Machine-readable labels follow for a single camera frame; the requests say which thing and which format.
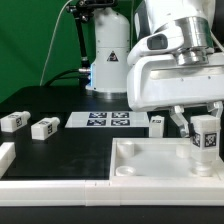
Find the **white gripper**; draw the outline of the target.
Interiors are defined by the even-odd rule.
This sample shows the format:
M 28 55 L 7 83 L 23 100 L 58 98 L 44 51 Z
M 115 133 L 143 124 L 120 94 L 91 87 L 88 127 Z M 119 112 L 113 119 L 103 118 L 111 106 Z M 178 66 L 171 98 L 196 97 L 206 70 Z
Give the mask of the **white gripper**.
M 183 116 L 184 107 L 208 103 L 207 110 L 212 116 L 222 115 L 224 54 L 210 55 L 208 64 L 190 66 L 178 66 L 171 54 L 143 57 L 127 76 L 127 97 L 134 111 L 171 107 L 169 115 L 180 136 L 191 137 L 193 125 Z

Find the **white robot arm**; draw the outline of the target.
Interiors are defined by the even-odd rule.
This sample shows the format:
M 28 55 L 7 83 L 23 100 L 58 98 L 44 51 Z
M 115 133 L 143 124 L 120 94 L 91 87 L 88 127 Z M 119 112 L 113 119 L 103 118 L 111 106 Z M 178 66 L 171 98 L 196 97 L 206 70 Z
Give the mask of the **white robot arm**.
M 125 94 L 134 111 L 168 109 L 183 137 L 187 107 L 205 105 L 215 117 L 224 103 L 224 53 L 211 32 L 216 0 L 143 0 L 129 48 L 129 23 L 111 7 L 94 11 L 96 59 L 87 90 L 109 98 Z

